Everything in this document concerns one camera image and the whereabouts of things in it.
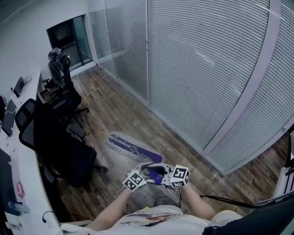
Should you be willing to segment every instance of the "doorway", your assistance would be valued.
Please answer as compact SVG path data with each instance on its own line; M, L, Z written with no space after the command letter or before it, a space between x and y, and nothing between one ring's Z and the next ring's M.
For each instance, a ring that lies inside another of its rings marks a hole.
M92 61L84 17L79 16L47 29L52 48L69 55L70 70Z

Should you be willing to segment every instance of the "person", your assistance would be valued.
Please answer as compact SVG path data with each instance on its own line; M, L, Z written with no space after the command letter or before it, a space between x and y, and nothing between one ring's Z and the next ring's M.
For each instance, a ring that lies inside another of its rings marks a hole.
M71 232L86 235L201 235L207 227L223 226L242 218L228 210L216 214L190 184L183 190L193 215L184 214L180 208L173 205L160 205L122 217L132 193L129 189L124 189L92 223L84 228L72 225Z

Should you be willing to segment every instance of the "marker cube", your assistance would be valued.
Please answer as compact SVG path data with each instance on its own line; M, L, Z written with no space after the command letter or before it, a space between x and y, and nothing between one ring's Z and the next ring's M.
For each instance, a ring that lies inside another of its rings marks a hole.
M170 185L173 188L185 187L189 181L190 172L188 167L176 165L170 178Z
M132 192L147 184L147 182L140 175L139 170L132 170L128 177L124 180L123 185Z

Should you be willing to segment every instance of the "sticker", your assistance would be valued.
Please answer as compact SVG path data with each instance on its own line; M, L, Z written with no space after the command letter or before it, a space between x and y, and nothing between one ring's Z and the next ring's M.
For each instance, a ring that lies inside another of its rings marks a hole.
M139 176L137 173L134 173L130 179L136 184L136 185L139 185L142 181L143 181L143 178L141 176Z
M124 185L131 191L133 191L137 186L129 179L124 183Z
M186 175L186 177L185 177L185 182L186 182L186 184L188 183L189 177L190 177L190 174L189 174L189 171L188 171L188 172L187 172L187 175Z
M174 182L174 183L171 183L173 185L174 188L179 188L179 187L184 187L185 184L184 182Z
M176 168L173 177L183 179L185 177L186 171L186 168Z

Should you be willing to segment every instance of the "white t-shirt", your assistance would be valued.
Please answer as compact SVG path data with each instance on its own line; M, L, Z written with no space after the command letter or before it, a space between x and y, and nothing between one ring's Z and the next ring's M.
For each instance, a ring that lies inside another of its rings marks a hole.
M123 216L108 230L97 232L71 224L63 224L61 228L75 235L201 235L206 227L223 226L240 218L242 216L233 211L222 211L208 221L183 214L175 206L158 206Z

